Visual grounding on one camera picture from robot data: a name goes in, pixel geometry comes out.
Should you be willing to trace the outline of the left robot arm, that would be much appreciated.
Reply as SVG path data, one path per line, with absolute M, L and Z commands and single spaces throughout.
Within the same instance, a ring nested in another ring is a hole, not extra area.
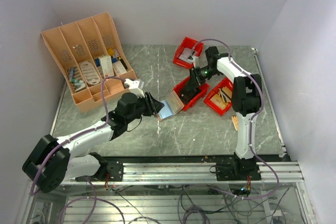
M 164 103 L 148 92 L 142 98 L 125 93 L 114 110 L 96 124 L 67 136 L 43 136 L 22 166 L 23 172 L 44 193 L 49 193 L 62 182 L 88 176 L 104 180 L 111 174 L 109 163 L 98 153 L 83 155 L 95 145 L 109 142 L 127 132 L 132 121 L 157 115 Z

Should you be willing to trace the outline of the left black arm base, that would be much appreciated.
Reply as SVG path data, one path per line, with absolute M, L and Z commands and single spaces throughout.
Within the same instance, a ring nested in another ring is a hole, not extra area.
M 96 152 L 89 153 L 80 158 L 83 161 L 80 161 L 80 165 L 82 166 L 79 169 L 79 175 L 76 176 L 76 181 L 80 181 L 79 178 L 85 176 L 89 177 L 92 181 L 122 181 L 124 166 L 121 161 L 110 157 L 102 157 Z

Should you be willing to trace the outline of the red bin with gold cards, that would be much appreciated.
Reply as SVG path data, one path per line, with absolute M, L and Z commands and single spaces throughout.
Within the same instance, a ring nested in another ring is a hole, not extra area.
M 204 99 L 204 103 L 223 116 L 232 107 L 233 84 L 228 78 L 224 78 L 216 85 Z

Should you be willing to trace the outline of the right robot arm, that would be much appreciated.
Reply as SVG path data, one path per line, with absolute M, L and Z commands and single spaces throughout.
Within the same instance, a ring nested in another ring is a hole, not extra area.
M 216 46 L 205 50 L 207 66 L 190 70 L 189 81 L 182 88 L 180 97 L 189 101 L 201 85 L 216 74 L 223 74 L 233 84 L 232 108 L 238 118 L 238 142 L 234 152 L 235 164 L 231 167 L 236 179 L 244 179 L 257 167 L 255 153 L 255 127 L 258 114 L 264 108 L 261 76 L 240 67 L 228 53 L 219 53 Z

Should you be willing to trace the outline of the red bin with black cards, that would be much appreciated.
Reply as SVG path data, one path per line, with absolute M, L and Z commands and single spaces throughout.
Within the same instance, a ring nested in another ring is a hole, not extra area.
M 173 91 L 177 94 L 184 105 L 182 108 L 183 111 L 187 111 L 189 108 L 192 108 L 198 100 L 204 98 L 210 88 L 209 84 L 204 83 L 193 91 L 183 93 L 182 90 L 189 80 L 190 77 L 187 77 L 173 88 Z

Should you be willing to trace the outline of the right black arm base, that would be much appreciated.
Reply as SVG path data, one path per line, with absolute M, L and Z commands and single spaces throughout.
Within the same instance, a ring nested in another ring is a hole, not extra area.
M 209 171 L 216 175 L 217 181 L 261 180 L 259 166 L 253 159 L 216 163 L 210 167 Z

